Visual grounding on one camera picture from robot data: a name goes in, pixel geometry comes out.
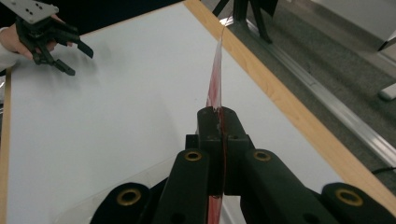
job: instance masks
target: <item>white table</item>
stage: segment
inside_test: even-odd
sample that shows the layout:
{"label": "white table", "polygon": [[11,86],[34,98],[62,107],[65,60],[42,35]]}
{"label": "white table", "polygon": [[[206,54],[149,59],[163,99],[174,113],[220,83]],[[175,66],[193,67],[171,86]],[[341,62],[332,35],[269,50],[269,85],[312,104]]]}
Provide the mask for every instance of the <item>white table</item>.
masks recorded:
{"label": "white table", "polygon": [[[7,214],[0,223],[4,217],[7,224],[53,223],[76,204],[183,149],[205,106],[217,45],[200,23],[204,18],[204,24],[219,26],[208,13],[191,0],[84,35],[93,60],[57,48],[54,57],[73,67],[75,77],[30,62],[14,67],[0,167],[8,176],[7,188],[0,189]],[[230,35],[224,36],[227,50],[244,51],[230,45]],[[222,102],[238,114],[255,146],[274,151],[313,190],[342,181],[318,154],[320,146],[290,122],[301,111],[279,109],[279,101],[299,103],[279,94],[267,97],[263,86],[277,93],[271,85],[278,84],[257,85],[236,60],[223,51]],[[311,132],[321,132],[321,126]]]}

